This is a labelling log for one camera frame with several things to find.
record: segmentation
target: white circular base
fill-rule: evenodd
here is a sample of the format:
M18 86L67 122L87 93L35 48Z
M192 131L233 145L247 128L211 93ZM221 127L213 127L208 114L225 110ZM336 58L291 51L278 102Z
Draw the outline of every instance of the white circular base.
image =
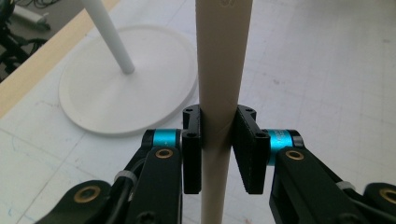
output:
M125 75L102 38L83 46L66 66L59 97L81 128L105 135L160 125L187 103L196 86L196 51L183 36L153 25L119 32L135 70Z

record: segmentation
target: brass screw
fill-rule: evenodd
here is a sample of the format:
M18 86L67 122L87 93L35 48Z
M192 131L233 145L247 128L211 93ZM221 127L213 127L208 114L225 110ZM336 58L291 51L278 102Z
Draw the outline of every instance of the brass screw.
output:
M394 189L381 189L379 194L388 202L396 204L396 190Z
M163 148L158 150L155 153L155 156L160 159L168 159L173 156L173 151L167 148Z
M295 161L301 161L304 159L303 153L301 153L299 151L295 151L295 150L287 151L286 156L288 156L289 158L291 158L292 160L295 160Z
M100 193L100 188L97 186L87 186L80 189L74 196L76 203L88 203L97 198Z

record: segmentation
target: white stand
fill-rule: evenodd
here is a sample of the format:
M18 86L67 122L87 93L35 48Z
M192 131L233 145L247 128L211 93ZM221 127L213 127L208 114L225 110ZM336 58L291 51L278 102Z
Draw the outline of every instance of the white stand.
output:
M196 86L197 65L186 38L154 25L121 30L120 40L134 63L113 57L104 39L81 48L61 78L62 108L78 126L105 135L138 133L160 125L187 103Z

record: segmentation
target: wooden edge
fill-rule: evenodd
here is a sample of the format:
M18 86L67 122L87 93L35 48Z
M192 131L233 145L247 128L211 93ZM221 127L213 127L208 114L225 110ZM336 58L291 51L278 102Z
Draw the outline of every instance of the wooden edge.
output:
M120 0L103 0L107 10ZM41 49L0 84L0 118L27 94L91 29L83 9Z

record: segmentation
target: white pole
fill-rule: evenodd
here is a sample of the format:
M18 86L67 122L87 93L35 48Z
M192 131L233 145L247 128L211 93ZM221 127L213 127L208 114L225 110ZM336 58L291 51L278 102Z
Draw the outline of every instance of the white pole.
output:
M124 74L134 72L134 64L101 0L81 0L102 38Z
M252 0L196 0L203 119L202 224L220 224Z

